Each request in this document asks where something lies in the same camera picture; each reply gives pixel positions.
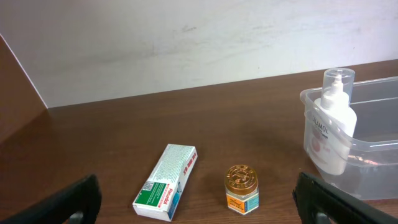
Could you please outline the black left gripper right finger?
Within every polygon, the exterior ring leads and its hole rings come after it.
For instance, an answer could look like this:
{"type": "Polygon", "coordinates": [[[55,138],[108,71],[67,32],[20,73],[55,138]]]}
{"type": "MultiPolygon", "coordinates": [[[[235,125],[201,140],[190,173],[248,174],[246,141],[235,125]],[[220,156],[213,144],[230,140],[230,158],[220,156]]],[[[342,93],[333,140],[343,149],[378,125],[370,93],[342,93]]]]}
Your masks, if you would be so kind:
{"type": "Polygon", "coordinates": [[[388,215],[307,172],[292,196],[302,223],[397,224],[388,215]]]}

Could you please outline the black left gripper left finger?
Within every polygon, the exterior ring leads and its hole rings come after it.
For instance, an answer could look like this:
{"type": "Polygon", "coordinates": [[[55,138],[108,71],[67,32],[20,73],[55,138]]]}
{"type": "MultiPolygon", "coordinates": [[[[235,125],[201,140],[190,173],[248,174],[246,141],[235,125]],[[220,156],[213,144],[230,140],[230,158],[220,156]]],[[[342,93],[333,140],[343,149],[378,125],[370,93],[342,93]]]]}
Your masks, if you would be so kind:
{"type": "Polygon", "coordinates": [[[2,220],[1,224],[64,223],[76,213],[81,214],[78,223],[90,224],[97,219],[101,201],[98,178],[91,174],[2,220]]]}

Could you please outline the white lotion bottle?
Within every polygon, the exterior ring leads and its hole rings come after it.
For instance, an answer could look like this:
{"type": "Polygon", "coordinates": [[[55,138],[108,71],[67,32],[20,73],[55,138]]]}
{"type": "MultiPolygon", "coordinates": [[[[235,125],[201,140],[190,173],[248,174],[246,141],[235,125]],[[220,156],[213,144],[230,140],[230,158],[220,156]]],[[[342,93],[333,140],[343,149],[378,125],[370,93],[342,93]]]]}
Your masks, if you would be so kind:
{"type": "Polygon", "coordinates": [[[341,175],[354,134],[357,115],[350,107],[355,71],[331,68],[324,72],[321,97],[310,110],[307,152],[323,172],[341,175]]]}

